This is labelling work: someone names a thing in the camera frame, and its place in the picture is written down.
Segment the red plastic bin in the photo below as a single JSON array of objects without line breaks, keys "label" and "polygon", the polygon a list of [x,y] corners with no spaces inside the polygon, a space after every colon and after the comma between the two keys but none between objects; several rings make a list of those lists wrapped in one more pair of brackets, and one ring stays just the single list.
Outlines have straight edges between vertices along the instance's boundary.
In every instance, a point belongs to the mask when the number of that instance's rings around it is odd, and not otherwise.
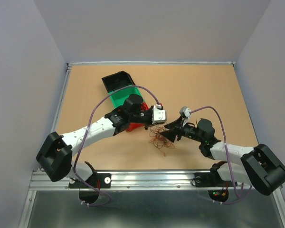
[{"label": "red plastic bin", "polygon": [[[142,111],[147,111],[149,109],[148,105],[146,102],[143,102],[141,105],[141,110]],[[126,129],[126,132],[131,132],[139,127],[144,127],[144,124],[142,123],[130,123],[129,127]]]}]

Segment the green plastic bin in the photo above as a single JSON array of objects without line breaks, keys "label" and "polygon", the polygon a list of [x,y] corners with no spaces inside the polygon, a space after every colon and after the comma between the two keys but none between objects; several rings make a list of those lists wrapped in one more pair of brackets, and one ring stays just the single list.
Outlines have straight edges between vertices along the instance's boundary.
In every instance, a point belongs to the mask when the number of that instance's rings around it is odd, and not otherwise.
[{"label": "green plastic bin", "polygon": [[142,96],[138,88],[134,88],[134,87],[125,88],[121,91],[116,92],[115,94],[112,94],[112,93],[113,91],[109,92],[109,94],[111,95],[110,99],[114,105],[114,108],[117,108],[123,105],[126,98],[128,98],[131,94]]}]

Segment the black plastic bin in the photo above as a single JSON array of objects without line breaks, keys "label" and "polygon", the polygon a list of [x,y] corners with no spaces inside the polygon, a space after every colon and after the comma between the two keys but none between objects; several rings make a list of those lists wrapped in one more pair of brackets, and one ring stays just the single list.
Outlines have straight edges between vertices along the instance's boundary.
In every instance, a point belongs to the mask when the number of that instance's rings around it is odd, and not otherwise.
[{"label": "black plastic bin", "polygon": [[125,71],[120,71],[115,74],[105,76],[102,78],[102,82],[108,93],[126,86],[135,85],[130,74]]}]

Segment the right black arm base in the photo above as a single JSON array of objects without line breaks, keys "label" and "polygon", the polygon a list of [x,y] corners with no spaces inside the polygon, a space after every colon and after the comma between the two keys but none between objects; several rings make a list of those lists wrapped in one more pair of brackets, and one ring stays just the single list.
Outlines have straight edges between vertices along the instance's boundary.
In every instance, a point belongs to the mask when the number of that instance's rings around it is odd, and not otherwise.
[{"label": "right black arm base", "polygon": [[232,187],[232,181],[222,180],[218,174],[212,172],[196,172],[191,180],[192,186],[197,188]]}]

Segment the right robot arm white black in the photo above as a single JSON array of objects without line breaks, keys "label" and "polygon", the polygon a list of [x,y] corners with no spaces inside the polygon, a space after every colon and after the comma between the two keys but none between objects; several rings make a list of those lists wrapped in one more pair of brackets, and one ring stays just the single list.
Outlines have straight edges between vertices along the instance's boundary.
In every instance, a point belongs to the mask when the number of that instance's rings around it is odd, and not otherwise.
[{"label": "right robot arm white black", "polygon": [[218,161],[209,173],[209,180],[214,185],[224,181],[241,182],[268,196],[285,183],[285,166],[264,144],[244,147],[218,140],[212,122],[207,119],[192,125],[180,117],[165,128],[160,134],[167,140],[174,142],[182,137],[195,140],[200,143],[203,156]]}]

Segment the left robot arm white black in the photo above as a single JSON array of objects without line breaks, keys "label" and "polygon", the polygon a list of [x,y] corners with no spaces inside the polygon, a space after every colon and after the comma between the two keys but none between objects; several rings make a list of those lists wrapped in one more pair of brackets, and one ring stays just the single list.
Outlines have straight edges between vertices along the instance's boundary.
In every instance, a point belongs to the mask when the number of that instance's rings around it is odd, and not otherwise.
[{"label": "left robot arm white black", "polygon": [[85,187],[92,187],[96,183],[96,175],[92,173],[90,165],[78,164],[72,157],[99,140],[127,130],[131,123],[143,124],[145,127],[154,125],[161,106],[156,104],[143,110],[142,105],[142,97],[132,94],[123,105],[86,127],[62,135],[50,133],[36,156],[37,162],[52,182],[64,177],[75,178],[79,174],[80,182]]}]

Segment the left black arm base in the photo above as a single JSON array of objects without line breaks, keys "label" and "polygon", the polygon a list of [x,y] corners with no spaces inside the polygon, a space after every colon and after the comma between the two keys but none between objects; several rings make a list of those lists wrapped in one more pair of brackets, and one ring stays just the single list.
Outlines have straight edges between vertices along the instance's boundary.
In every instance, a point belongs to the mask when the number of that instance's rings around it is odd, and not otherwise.
[{"label": "left black arm base", "polygon": [[[79,162],[76,165],[76,172],[87,184],[94,188],[109,189],[111,187],[112,175],[110,173],[97,172],[89,162]],[[68,187],[70,189],[89,188],[80,179],[78,179],[73,168],[71,168],[70,173],[66,177],[69,178]]]}]

